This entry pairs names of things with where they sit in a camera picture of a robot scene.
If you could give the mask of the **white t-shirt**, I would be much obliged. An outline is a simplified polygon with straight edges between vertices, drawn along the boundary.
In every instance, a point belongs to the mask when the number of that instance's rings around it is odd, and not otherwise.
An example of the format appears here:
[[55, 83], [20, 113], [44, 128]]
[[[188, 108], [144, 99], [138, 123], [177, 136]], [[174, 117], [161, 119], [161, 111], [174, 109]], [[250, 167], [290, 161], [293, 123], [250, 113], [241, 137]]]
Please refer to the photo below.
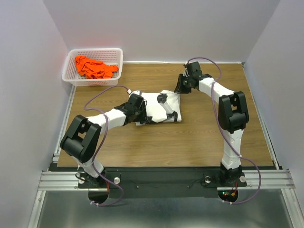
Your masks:
[[150, 124], [181, 122], [180, 94], [169, 90], [160, 93], [144, 93], [141, 96], [147, 101], [146, 111]]

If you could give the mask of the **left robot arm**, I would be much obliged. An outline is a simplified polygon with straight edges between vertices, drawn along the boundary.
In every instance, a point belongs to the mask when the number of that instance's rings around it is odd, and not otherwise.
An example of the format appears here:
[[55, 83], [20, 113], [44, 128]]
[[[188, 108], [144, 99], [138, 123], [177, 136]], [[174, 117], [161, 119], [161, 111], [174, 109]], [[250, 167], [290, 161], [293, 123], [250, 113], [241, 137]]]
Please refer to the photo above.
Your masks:
[[77, 115], [63, 136], [60, 147], [84, 169], [95, 187], [101, 187], [105, 182], [119, 187], [119, 184], [107, 179], [103, 174], [105, 168], [97, 161], [97, 153], [109, 130], [130, 123], [146, 124], [150, 120], [149, 105], [152, 104], [150, 98], [131, 93], [125, 103], [107, 112], [85, 107], [86, 111], [99, 111], [100, 114], [91, 117]]

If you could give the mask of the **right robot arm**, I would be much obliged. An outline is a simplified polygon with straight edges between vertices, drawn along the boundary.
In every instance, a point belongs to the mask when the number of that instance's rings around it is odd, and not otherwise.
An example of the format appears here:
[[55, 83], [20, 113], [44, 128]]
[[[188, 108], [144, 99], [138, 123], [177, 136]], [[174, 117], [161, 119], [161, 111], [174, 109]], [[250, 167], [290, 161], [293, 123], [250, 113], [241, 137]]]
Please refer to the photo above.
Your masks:
[[188, 94], [197, 89], [211, 97], [217, 125], [224, 139], [218, 179], [221, 184], [230, 185], [242, 175], [241, 139], [249, 122], [246, 96], [241, 91], [225, 88], [211, 75], [203, 74], [199, 62], [188, 61], [184, 67], [174, 92]]

